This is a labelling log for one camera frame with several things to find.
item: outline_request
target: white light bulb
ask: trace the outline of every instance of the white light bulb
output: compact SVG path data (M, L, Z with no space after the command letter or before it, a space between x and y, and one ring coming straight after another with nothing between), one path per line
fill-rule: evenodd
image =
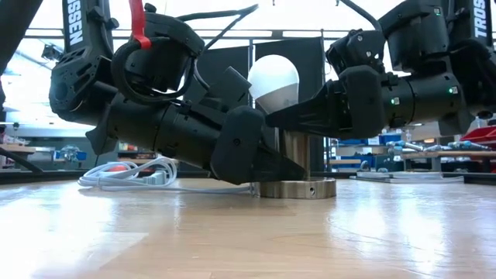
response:
M280 55L267 55L251 67L250 94L270 114L298 104L300 78L293 63Z

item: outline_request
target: black panel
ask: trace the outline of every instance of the black panel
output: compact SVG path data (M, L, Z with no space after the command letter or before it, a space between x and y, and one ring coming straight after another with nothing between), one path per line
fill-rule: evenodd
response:
M288 58L294 64L300 76L300 102L310 99L322 87L323 52L322 38L320 37L258 43L255 46L255 58L257 60L266 55L277 54ZM272 129L268 129L264 135L269 145L274 142ZM311 139L310 156L312 157L312 171L324 171L324 145L321 137Z
M230 48L222 48L216 50L207 50L198 59L198 71L201 77L208 83L217 82L222 73L228 68L233 67L242 76L248 78L249 70L249 47L238 46ZM193 80L191 87L184 95L184 99L195 100L198 93L205 92L205 89L196 81ZM191 165L181 163L179 169L187 174L207 173L206 171L193 167Z

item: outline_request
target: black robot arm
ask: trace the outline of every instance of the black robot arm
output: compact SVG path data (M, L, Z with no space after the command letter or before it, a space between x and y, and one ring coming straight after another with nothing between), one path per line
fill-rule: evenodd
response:
M52 72L53 112L96 126L87 133L96 154L113 151L121 140L233 184L301 180L302 167L264 144L264 116L242 105L250 84L231 67L208 85L198 102L177 99L194 76L201 79L196 59L205 44L183 21L157 14L151 5L143 11L141 1L130 2L133 37L112 55L111 30L117 22L109 16L108 1L64 1L66 53ZM255 8L210 17L242 18Z
M496 56L489 0L406 0L352 30L326 52L339 75L314 98L275 112L269 126L340 139L374 137L385 126L438 121L442 135L467 132L496 107ZM398 77L384 71L388 42Z

